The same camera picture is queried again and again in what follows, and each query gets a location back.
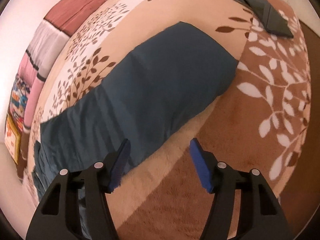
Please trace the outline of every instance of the pink fabric patch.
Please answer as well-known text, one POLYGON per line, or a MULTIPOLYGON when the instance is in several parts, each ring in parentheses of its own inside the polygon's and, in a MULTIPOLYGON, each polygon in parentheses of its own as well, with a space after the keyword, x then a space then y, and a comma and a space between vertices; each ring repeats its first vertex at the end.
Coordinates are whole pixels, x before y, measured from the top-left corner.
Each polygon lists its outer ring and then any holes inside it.
POLYGON ((19 77, 31 88, 36 79, 38 71, 30 62, 28 54, 25 52, 19 65, 19 77))
POLYGON ((30 91, 30 95, 28 98, 28 103, 26 106, 26 111, 24 113, 24 125, 26 127, 30 127, 32 124, 32 118, 36 111, 36 106, 38 103, 38 99, 43 88, 44 82, 40 81, 38 78, 35 79, 32 85, 32 89, 30 91))

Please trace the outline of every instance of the round metal pin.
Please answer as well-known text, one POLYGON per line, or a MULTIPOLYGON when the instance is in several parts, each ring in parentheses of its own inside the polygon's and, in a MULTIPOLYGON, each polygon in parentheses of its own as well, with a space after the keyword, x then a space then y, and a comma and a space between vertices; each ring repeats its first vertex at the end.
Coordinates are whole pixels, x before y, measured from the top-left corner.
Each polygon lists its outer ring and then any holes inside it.
POLYGON ((224 162, 219 162, 219 163, 218 163, 218 167, 219 167, 220 169, 224 169, 224 168, 227 167, 227 165, 226 165, 224 162))
POLYGON ((60 171, 60 175, 62 175, 62 176, 67 175, 67 173, 68 173, 67 169, 63 169, 60 171))
POLYGON ((253 169, 251 172, 252 172, 252 174, 255 175, 255 176, 260 175, 260 171, 258 171, 257 169, 253 169))
POLYGON ((101 162, 95 163, 95 164, 94 164, 94 167, 95 167, 96 169, 100 169, 100 168, 103 167, 103 163, 101 163, 101 162))

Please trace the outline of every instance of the blue rubber tip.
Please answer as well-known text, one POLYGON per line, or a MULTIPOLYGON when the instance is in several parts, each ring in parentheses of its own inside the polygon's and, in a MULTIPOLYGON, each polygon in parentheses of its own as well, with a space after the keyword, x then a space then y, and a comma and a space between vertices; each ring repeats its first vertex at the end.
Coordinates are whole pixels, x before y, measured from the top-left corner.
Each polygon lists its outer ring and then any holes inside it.
POLYGON ((204 187, 208 193, 213 191, 213 185, 211 183, 212 172, 209 170, 203 156, 202 148, 196 139, 190 141, 190 155, 193 163, 196 167, 198 177, 201 181, 202 187, 204 187))
POLYGON ((127 164, 131 152, 130 141, 127 140, 124 145, 121 147, 118 158, 113 165, 110 175, 110 183, 108 185, 108 190, 113 192, 115 188, 119 187, 121 178, 124 172, 124 167, 127 164))

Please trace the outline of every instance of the brown floor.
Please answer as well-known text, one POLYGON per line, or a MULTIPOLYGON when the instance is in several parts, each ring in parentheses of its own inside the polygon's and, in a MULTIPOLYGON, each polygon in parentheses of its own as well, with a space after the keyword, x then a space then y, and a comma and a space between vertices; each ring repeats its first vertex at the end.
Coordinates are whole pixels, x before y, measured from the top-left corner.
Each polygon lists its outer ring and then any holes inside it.
POLYGON ((297 235, 320 204, 320 37, 301 22, 311 69, 311 113, 298 165, 281 194, 281 206, 297 235))

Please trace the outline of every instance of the floral blanket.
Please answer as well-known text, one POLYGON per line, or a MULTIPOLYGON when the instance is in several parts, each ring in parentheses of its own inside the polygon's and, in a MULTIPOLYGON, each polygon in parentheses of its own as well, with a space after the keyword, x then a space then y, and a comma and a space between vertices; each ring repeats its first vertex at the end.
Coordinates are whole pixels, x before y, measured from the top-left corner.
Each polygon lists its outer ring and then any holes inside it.
MULTIPOLYGON (((120 238, 199 238, 213 196, 201 187, 189 156, 193 137, 234 169, 259 169, 278 196, 303 154, 311 77, 297 16, 282 0, 268 1, 288 20, 293 39, 266 33, 252 11, 233 0, 108 0, 58 56, 36 106, 29 153, 41 140, 41 122, 98 86, 136 46, 181 21, 207 33, 238 60, 236 77, 227 92, 107 195, 120 238)), ((33 169, 29 154, 29 175, 33 169)), ((230 237, 239 199, 237 194, 230 237)))

